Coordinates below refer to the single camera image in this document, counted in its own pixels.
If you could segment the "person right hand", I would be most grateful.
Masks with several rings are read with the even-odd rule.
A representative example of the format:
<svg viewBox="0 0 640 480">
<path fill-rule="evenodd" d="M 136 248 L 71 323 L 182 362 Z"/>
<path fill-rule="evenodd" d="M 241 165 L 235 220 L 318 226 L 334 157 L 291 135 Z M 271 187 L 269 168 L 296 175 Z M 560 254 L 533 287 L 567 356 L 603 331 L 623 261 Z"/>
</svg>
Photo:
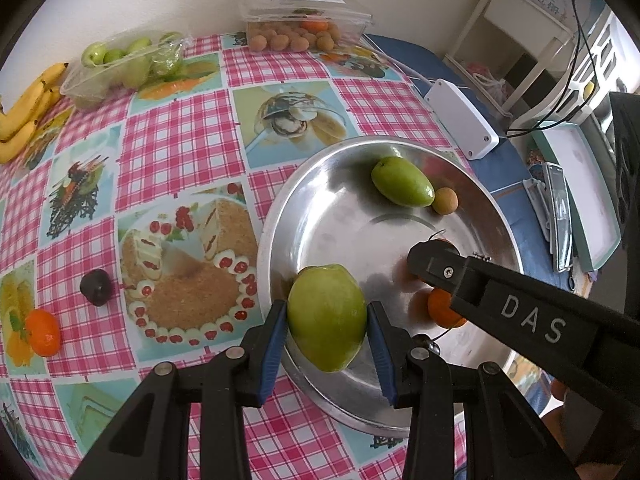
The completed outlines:
<svg viewBox="0 0 640 480">
<path fill-rule="evenodd" d="M 557 379 L 552 379 L 551 394 L 555 400 L 563 401 L 569 391 L 570 389 L 562 382 L 559 382 Z M 620 399 L 616 399 L 613 402 L 613 406 L 615 406 L 616 411 L 620 414 L 624 413 L 626 419 L 634 417 L 634 413 L 638 411 L 638 408 L 629 404 L 627 401 L 621 401 Z M 542 421 L 561 446 L 564 446 L 562 426 L 563 414 L 563 408 L 555 408 L 542 416 Z M 639 462 L 638 460 L 634 460 L 634 466 L 632 467 L 613 464 L 586 463 L 579 465 L 576 468 L 576 471 L 581 479 L 632 479 L 634 478 L 634 474 L 638 474 L 639 472 Z"/>
</svg>

